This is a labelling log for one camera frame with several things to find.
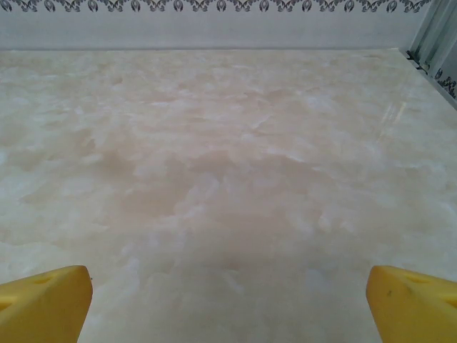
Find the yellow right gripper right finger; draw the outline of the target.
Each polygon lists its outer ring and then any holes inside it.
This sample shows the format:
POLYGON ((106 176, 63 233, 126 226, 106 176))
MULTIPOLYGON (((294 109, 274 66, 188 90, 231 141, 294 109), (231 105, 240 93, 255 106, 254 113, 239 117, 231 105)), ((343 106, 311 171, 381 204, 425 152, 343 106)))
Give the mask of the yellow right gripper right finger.
POLYGON ((456 343, 456 283, 374 266, 366 298, 383 342, 456 343))

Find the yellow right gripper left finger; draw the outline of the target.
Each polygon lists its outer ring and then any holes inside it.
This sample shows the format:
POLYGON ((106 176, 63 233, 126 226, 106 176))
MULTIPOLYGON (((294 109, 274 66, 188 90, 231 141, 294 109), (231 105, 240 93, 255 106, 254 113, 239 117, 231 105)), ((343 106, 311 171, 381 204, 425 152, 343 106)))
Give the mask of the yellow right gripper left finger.
POLYGON ((83 265, 4 283, 1 285, 1 341, 77 342, 91 300, 91 277, 83 265))

